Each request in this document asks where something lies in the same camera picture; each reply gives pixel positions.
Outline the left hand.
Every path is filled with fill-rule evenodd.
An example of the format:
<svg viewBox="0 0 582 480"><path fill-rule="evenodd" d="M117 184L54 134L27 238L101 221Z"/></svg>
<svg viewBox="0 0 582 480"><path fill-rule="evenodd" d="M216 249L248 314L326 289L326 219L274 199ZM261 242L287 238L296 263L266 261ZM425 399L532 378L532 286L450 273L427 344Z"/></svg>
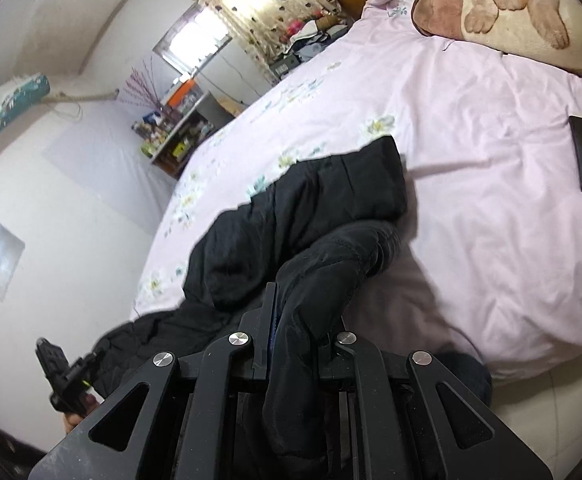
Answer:
<svg viewBox="0 0 582 480"><path fill-rule="evenodd" d="M67 413L63 415L63 426L66 434L72 432L83 420L84 416L78 414Z"/></svg>

